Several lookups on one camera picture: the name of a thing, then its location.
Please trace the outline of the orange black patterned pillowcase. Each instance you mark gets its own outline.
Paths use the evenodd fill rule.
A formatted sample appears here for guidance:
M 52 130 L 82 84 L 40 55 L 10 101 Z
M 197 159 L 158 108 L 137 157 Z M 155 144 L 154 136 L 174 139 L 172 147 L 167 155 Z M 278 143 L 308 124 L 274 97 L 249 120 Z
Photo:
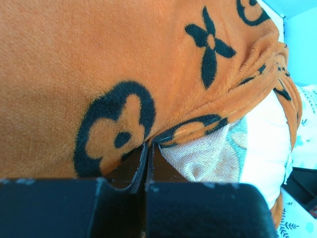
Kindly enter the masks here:
M 293 148 L 302 103 L 278 38 L 255 0 L 1 1 L 1 178 L 101 177 L 268 95 Z

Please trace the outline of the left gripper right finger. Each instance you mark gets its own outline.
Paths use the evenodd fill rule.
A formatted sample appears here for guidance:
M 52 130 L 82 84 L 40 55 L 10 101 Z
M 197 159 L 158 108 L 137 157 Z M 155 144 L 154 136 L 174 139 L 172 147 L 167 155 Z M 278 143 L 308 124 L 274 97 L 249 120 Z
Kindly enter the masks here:
M 271 213 L 250 184 L 188 182 L 152 146 L 146 180 L 148 238 L 274 238 Z

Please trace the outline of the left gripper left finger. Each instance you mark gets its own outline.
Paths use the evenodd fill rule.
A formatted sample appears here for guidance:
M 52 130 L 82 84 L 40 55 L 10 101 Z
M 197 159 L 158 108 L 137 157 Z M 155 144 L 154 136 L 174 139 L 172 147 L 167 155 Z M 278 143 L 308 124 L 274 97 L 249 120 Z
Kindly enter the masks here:
M 139 238 L 148 145 L 99 178 L 3 178 L 3 238 Z

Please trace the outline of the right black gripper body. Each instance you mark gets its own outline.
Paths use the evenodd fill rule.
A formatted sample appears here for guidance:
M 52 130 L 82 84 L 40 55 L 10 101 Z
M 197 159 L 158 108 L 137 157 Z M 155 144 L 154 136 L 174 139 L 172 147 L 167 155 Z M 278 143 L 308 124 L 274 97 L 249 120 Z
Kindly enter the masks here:
M 312 217 L 317 217 L 317 171 L 294 167 L 282 186 Z

